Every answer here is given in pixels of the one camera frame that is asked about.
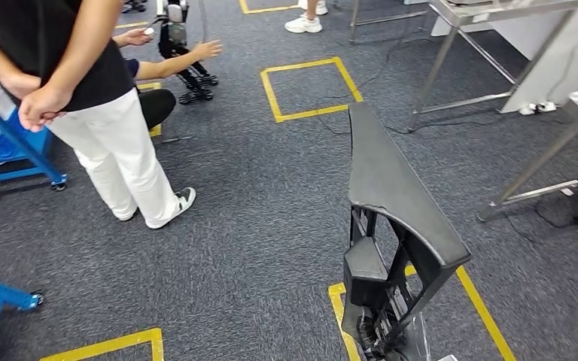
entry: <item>stainless steel table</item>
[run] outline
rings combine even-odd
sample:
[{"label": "stainless steel table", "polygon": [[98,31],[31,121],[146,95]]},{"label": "stainless steel table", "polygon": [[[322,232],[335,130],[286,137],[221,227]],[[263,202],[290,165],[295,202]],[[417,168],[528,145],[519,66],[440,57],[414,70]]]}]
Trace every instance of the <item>stainless steel table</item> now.
[{"label": "stainless steel table", "polygon": [[518,194],[513,196],[513,193],[522,186],[535,172],[545,165],[557,152],[570,142],[571,139],[578,134],[578,92],[570,95],[570,100],[564,105],[563,109],[571,115],[575,121],[568,129],[566,129],[557,138],[550,147],[537,159],[535,159],[503,192],[495,201],[491,202],[487,208],[482,211],[478,218],[481,221],[486,221],[493,213],[494,209],[501,205],[508,205],[511,203],[523,201],[526,199],[536,198],[544,194],[557,192],[564,188],[578,187],[578,179],[569,180],[568,182],[555,184],[553,186],[544,187],[538,190]]},{"label": "stainless steel table", "polygon": [[[578,0],[515,0],[509,2],[495,1],[478,5],[454,5],[446,0],[430,0],[429,5],[438,14],[438,16],[444,19],[451,26],[451,30],[445,37],[435,62],[431,67],[430,73],[427,76],[427,80],[425,81],[424,86],[418,95],[418,100],[415,104],[415,108],[412,114],[412,120],[409,124],[409,129],[413,128],[413,124],[418,119],[419,114],[456,108],[464,105],[471,105],[488,100],[502,99],[511,96],[517,86],[522,82],[522,79],[532,69],[532,66],[543,55],[546,49],[548,49],[552,39],[555,37],[554,35],[557,35],[558,32],[561,31],[561,27],[567,22],[570,16],[572,16],[574,10],[578,8]],[[549,38],[544,42],[535,57],[526,66],[524,71],[517,79],[515,79],[502,65],[500,65],[500,63],[497,62],[490,53],[484,50],[473,40],[473,38],[471,38],[461,29],[462,26],[470,24],[481,24],[498,20],[515,19],[535,14],[544,14],[551,11],[567,11],[567,13],[564,15],[559,25],[553,29]],[[446,54],[449,52],[449,49],[451,48],[451,45],[453,44],[457,34],[459,34],[462,38],[464,38],[464,40],[467,41],[468,44],[477,50],[477,52],[482,55],[484,59],[486,59],[497,71],[499,71],[500,74],[502,74],[512,84],[512,86],[509,91],[504,93],[489,94],[473,99],[451,102],[442,105],[434,105],[425,108],[424,106],[426,104],[427,97],[433,82],[439,74],[442,63],[446,58]]]},{"label": "stainless steel table", "polygon": [[[335,8],[339,7],[339,0],[333,0],[333,6]],[[412,13],[407,11],[406,14],[394,15],[392,17],[380,17],[378,19],[370,19],[370,20],[358,20],[357,13],[360,10],[360,0],[354,0],[353,4],[353,14],[351,15],[351,34],[349,35],[349,42],[355,43],[355,31],[358,26],[370,25],[370,24],[378,24],[378,23],[386,23],[389,21],[396,21],[396,20],[404,20],[410,19],[412,17],[421,17],[426,15],[427,11],[416,11]]]}]

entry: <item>humanoid robot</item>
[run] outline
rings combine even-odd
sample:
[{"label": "humanoid robot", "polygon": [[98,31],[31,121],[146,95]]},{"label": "humanoid robot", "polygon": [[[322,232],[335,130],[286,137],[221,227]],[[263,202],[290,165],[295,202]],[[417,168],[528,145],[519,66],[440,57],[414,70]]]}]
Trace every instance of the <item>humanoid robot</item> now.
[{"label": "humanoid robot", "polygon": [[[158,49],[165,59],[189,53],[187,49],[187,0],[167,0],[164,9],[151,25],[160,23],[160,39]],[[205,86],[214,86],[218,80],[207,72],[199,62],[195,62],[188,69],[180,71],[176,76],[182,80],[188,92],[178,97],[180,104],[186,105],[201,100],[212,100],[214,95]]]}]

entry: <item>black t-shirt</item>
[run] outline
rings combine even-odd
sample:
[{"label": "black t-shirt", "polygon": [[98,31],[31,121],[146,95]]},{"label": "black t-shirt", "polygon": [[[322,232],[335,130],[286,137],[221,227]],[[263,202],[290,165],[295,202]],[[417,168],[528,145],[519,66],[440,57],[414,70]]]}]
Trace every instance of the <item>black t-shirt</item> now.
[{"label": "black t-shirt", "polygon": [[141,63],[136,59],[125,59],[125,64],[127,64],[127,69],[132,77],[136,77],[138,74],[138,68],[140,68]]},{"label": "black t-shirt", "polygon": [[[67,48],[80,6],[81,0],[0,0],[0,50],[21,71],[46,84]],[[111,102],[133,87],[118,46],[110,39],[64,110]]]}]

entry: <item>gray carpet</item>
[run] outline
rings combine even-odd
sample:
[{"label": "gray carpet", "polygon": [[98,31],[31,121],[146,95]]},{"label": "gray carpet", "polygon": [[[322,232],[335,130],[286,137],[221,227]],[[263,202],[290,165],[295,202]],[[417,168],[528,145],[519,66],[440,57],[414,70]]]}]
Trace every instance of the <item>gray carpet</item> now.
[{"label": "gray carpet", "polygon": [[[289,5],[249,1],[250,9]],[[350,46],[348,2],[322,18],[318,35],[286,33],[282,23],[296,10],[245,15],[236,0],[205,3],[209,37],[225,44],[224,54],[205,64],[221,83],[213,101],[178,106],[164,123],[162,138],[188,139],[157,145],[172,185],[195,187],[196,204],[159,231],[148,230],[140,217],[118,223],[59,142],[51,158],[69,174],[66,191],[30,187],[11,193],[39,184],[39,178],[0,185],[0,281],[47,294],[39,312],[2,316],[0,361],[37,360],[151,327],[163,329],[167,360],[348,359],[327,295],[342,280],[348,239],[348,118],[340,112],[276,123],[259,72],[339,56],[379,119],[404,130],[440,47],[419,28],[433,19],[411,21],[417,41],[398,44],[393,38],[404,24],[389,23],[360,28],[362,44]],[[153,7],[151,0],[148,12],[125,14],[119,23],[149,21]],[[385,7],[392,3],[372,0],[360,15],[375,17]],[[190,39],[201,36],[197,11],[190,13]],[[477,39],[511,72],[525,64],[496,34]],[[155,44],[125,54],[159,59]],[[270,79],[285,114],[351,101],[330,65],[272,73]],[[175,78],[163,86],[174,94],[184,91]],[[458,41],[429,102],[507,87]],[[476,209],[569,119],[561,112],[501,116],[494,112],[498,105],[431,114],[420,123],[488,126],[392,135],[472,250],[466,269],[516,359],[577,360],[578,228],[555,228],[530,202],[489,223],[475,219]],[[578,139],[530,185],[572,177],[578,177]],[[578,211],[578,200],[550,196],[539,210],[565,224]],[[460,361],[502,359],[457,278],[425,316],[433,359],[449,353]],[[141,346],[96,359],[148,354]]]}]

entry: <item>blue shirt sleeve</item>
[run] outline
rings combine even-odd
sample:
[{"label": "blue shirt sleeve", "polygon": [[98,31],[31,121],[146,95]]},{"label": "blue shirt sleeve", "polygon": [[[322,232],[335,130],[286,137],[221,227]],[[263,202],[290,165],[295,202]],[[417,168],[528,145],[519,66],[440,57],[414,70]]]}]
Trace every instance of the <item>blue shirt sleeve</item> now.
[{"label": "blue shirt sleeve", "polygon": [[127,68],[129,69],[129,72],[132,74],[132,77],[136,77],[136,75],[138,74],[138,67],[140,66],[138,60],[125,59],[125,63],[127,64]]}]

